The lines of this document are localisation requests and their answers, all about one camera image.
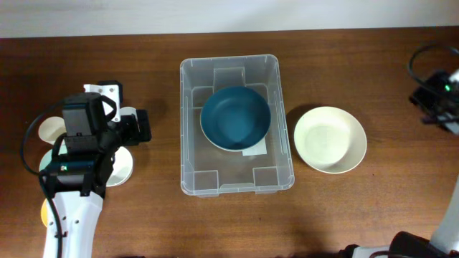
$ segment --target bowl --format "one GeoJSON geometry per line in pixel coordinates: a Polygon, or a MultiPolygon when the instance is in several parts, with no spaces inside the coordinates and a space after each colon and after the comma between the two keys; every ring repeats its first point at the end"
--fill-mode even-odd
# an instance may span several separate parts
{"type": "Polygon", "coordinates": [[[359,121],[336,107],[317,107],[295,126],[300,157],[324,173],[344,173],[357,167],[366,153],[366,134],[359,121]]]}
{"type": "Polygon", "coordinates": [[[214,93],[201,111],[201,128],[211,143],[226,151],[243,151],[268,133],[271,111],[254,90],[227,87],[214,93]]]}

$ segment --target wooden table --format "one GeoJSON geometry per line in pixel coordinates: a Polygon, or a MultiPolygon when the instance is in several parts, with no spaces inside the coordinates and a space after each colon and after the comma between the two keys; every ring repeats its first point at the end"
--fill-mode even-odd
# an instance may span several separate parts
{"type": "MultiPolygon", "coordinates": [[[[458,45],[459,28],[358,29],[0,40],[0,257],[40,257],[45,240],[37,178],[19,160],[28,124],[85,83],[116,79],[125,105],[149,112],[153,140],[129,148],[134,173],[109,188],[94,257],[286,257],[385,245],[405,230],[430,238],[458,176],[459,138],[421,125],[408,101],[406,63],[422,43],[458,45]],[[274,54],[290,131],[308,108],[332,105],[360,120],[363,163],[328,175],[293,155],[295,185],[270,195],[200,199],[180,189],[179,65],[188,57],[274,54]]],[[[426,54],[419,73],[459,67],[426,54]]],[[[50,145],[35,135],[37,169],[50,145]]]]}

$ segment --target white background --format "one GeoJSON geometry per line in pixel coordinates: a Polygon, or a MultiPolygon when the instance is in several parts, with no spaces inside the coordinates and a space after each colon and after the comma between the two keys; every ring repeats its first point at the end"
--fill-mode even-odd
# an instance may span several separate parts
{"type": "Polygon", "coordinates": [[[459,25],[458,0],[1,0],[0,37],[459,25]]]}

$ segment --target black cable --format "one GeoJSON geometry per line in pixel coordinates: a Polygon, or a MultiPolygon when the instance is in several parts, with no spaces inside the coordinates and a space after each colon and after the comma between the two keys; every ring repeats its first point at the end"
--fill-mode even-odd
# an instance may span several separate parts
{"type": "Polygon", "coordinates": [[[416,52],[411,56],[411,59],[410,61],[408,62],[408,73],[410,74],[411,78],[413,78],[413,80],[415,80],[417,83],[419,83],[421,85],[422,88],[424,88],[425,90],[427,90],[428,92],[434,94],[434,95],[437,95],[439,97],[444,97],[445,99],[447,100],[451,100],[453,102],[456,102],[456,103],[459,103],[459,99],[456,98],[456,97],[453,97],[452,95],[450,94],[445,94],[443,92],[439,92],[435,89],[433,89],[430,85],[428,85],[427,83],[425,83],[423,80],[421,80],[416,74],[415,72],[413,71],[413,63],[415,62],[415,59],[417,58],[417,56],[419,56],[420,54],[424,53],[424,52],[427,52],[431,49],[435,49],[435,48],[439,48],[439,49],[446,49],[446,50],[449,50],[451,53],[453,54],[456,54],[456,55],[459,55],[459,50],[457,50],[456,48],[454,47],[451,47],[451,46],[447,46],[447,45],[444,45],[444,44],[429,44],[429,45],[426,45],[424,47],[420,47],[418,50],[416,50],[416,52]]]}
{"type": "Polygon", "coordinates": [[[29,125],[29,128],[27,128],[27,131],[24,134],[24,138],[22,139],[21,148],[19,149],[19,155],[21,156],[22,165],[24,165],[24,167],[27,169],[28,172],[34,174],[35,176],[38,176],[39,173],[35,172],[33,169],[31,169],[29,167],[29,165],[27,164],[26,159],[24,157],[24,147],[26,145],[27,139],[29,138],[30,133],[32,132],[32,129],[37,124],[37,122],[40,121],[43,118],[44,115],[46,115],[47,113],[51,112],[52,110],[54,110],[56,107],[62,105],[63,103],[64,103],[64,100],[60,100],[59,102],[49,106],[46,110],[44,110],[41,114],[39,114],[37,116],[37,118],[35,118],[35,120],[29,125]]]}
{"type": "Polygon", "coordinates": [[[46,190],[46,186],[44,185],[44,180],[43,180],[44,176],[48,176],[48,175],[46,174],[45,171],[40,171],[38,175],[38,180],[40,182],[40,186],[42,187],[44,197],[46,197],[49,207],[51,207],[52,215],[55,218],[56,228],[57,228],[57,236],[56,236],[57,237],[57,258],[61,258],[62,257],[62,227],[60,225],[60,218],[59,218],[59,214],[57,213],[55,203],[51,199],[51,196],[49,196],[48,191],[46,190]]]}
{"type": "Polygon", "coordinates": [[[391,251],[374,252],[372,255],[370,255],[369,258],[376,258],[376,257],[380,257],[380,256],[383,256],[383,255],[387,255],[390,258],[416,258],[416,257],[411,257],[411,256],[403,255],[403,254],[397,254],[397,253],[394,253],[394,252],[391,252],[391,251]]]}

